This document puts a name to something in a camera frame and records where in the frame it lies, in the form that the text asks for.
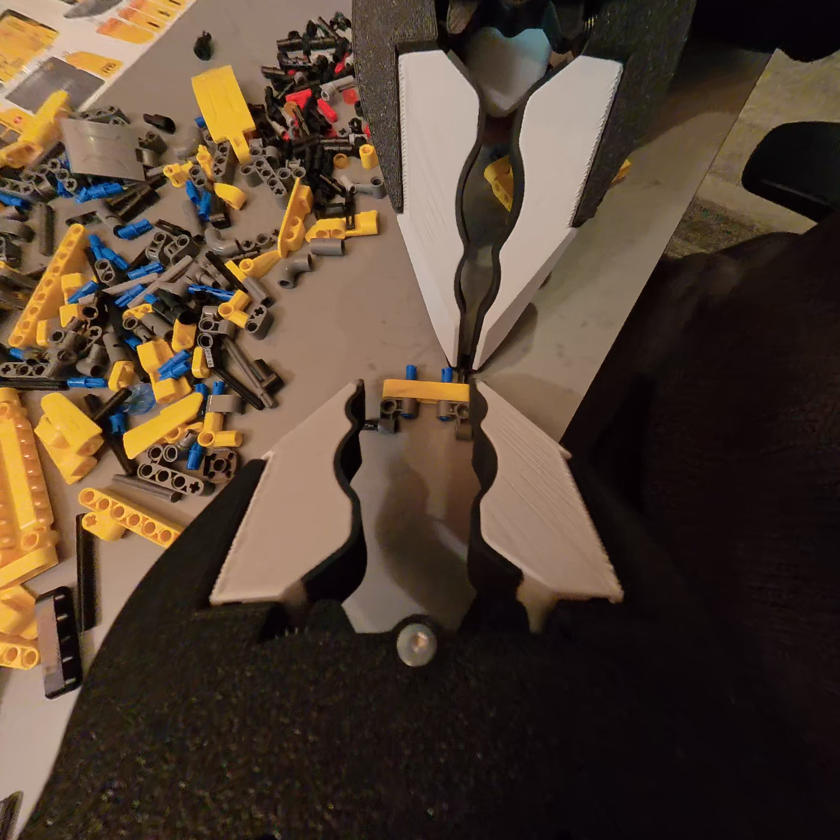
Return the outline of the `yellow curved panel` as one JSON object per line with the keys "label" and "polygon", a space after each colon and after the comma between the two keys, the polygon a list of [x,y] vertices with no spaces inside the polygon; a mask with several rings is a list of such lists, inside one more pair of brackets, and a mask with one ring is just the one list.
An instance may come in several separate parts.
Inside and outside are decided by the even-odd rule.
{"label": "yellow curved panel", "polygon": [[233,68],[221,66],[194,77],[192,89],[213,142],[229,142],[239,163],[251,162],[249,140],[256,124]]}

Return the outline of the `yellow frame assembly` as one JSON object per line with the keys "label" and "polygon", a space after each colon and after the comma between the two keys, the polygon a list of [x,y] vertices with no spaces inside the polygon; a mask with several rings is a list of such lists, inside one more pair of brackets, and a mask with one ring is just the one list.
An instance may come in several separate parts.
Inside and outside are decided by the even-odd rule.
{"label": "yellow frame assembly", "polygon": [[522,214],[548,210],[550,218],[572,227],[580,226],[581,223],[574,221],[578,214],[576,207],[592,166],[592,154],[561,152],[545,168],[539,165],[534,170],[525,153],[521,156],[521,173],[513,171],[512,155],[493,161],[485,168],[484,177],[496,198],[512,211],[513,200],[521,188]]}

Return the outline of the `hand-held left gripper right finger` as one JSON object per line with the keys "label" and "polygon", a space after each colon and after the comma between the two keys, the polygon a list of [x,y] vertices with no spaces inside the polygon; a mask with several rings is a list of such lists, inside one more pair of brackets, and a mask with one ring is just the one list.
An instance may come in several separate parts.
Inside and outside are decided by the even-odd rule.
{"label": "hand-held left gripper right finger", "polygon": [[472,612],[540,632],[561,603],[621,604],[624,588],[571,468],[571,455],[485,381],[470,385]]}

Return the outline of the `black chair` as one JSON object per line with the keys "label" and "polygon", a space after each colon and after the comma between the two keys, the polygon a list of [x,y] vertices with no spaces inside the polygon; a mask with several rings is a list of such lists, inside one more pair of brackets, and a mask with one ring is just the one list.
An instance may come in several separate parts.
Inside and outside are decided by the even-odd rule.
{"label": "black chair", "polygon": [[749,193],[819,223],[839,210],[839,123],[787,122],[769,131],[742,170]]}

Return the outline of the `yellow beam with blue pins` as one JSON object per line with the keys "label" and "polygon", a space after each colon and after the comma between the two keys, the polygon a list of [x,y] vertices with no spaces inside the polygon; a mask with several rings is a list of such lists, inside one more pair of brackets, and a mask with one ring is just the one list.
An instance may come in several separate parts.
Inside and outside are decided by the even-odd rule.
{"label": "yellow beam with blue pins", "polygon": [[459,380],[455,369],[445,367],[438,381],[424,381],[419,379],[417,367],[409,364],[402,379],[384,380],[379,413],[366,419],[363,428],[396,434],[402,420],[416,419],[421,406],[432,406],[438,421],[452,425],[457,440],[470,442],[474,431],[469,396],[469,384]]}

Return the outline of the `pile of toy building parts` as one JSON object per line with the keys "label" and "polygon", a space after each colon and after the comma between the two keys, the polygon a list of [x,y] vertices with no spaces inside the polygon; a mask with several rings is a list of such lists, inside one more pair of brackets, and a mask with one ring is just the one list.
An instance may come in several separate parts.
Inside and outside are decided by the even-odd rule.
{"label": "pile of toy building parts", "polygon": [[[44,465],[69,488],[108,449],[117,481],[174,501],[210,494],[238,467],[226,423],[277,404],[285,382],[244,342],[276,323],[279,290],[349,238],[380,232],[385,185],[343,10],[276,42],[241,164],[200,109],[184,119],[119,105],[2,108],[2,668],[34,670],[53,700],[81,686],[79,631],[98,622],[96,541],[127,531],[167,548],[178,526],[99,490],[80,493],[80,624],[71,593],[28,587],[54,568]],[[70,170],[60,119],[129,125],[145,180]]]}

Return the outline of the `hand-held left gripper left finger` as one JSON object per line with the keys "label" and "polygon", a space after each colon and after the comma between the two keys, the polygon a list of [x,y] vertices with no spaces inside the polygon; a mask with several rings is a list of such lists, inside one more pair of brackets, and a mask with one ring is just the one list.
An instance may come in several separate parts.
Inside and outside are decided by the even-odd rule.
{"label": "hand-held left gripper left finger", "polygon": [[345,603],[368,553],[352,480],[362,465],[363,380],[352,380],[262,458],[259,481],[209,602],[273,602],[302,612]]}

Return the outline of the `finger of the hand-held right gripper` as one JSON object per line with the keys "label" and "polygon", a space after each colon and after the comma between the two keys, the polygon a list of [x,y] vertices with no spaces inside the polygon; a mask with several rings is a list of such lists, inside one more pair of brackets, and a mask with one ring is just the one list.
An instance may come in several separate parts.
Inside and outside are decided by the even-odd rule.
{"label": "finger of the hand-held right gripper", "polygon": [[480,95],[460,62],[440,49],[397,60],[402,232],[427,314],[451,366],[458,364],[459,279],[466,241],[463,187],[476,158]]}
{"label": "finger of the hand-held right gripper", "polygon": [[602,139],[623,64],[579,56],[535,87],[511,144],[514,196],[493,248],[496,292],[476,336],[472,367],[488,362],[574,237],[574,218]]}

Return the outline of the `printed instruction sheet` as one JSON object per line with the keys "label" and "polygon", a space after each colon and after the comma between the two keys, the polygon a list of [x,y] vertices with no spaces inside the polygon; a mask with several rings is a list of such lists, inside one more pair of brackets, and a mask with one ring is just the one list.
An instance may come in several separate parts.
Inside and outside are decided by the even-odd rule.
{"label": "printed instruction sheet", "polygon": [[36,112],[66,91],[90,104],[137,62],[192,1],[2,1],[2,109]]}

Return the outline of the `grey curved panel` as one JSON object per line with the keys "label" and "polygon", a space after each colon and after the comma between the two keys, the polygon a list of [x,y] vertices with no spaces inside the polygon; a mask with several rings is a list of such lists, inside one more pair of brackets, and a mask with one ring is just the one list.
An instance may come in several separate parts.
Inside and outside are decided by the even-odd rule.
{"label": "grey curved panel", "polygon": [[79,119],[60,119],[58,125],[72,172],[109,180],[145,180],[136,154],[140,136],[129,125]]}

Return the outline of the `person's dark knit clothing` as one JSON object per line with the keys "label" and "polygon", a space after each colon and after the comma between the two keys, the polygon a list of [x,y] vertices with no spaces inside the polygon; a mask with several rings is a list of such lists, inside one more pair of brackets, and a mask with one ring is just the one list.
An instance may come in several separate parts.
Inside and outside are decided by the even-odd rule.
{"label": "person's dark knit clothing", "polygon": [[838,212],[662,259],[563,442],[625,602],[642,831],[838,838]]}

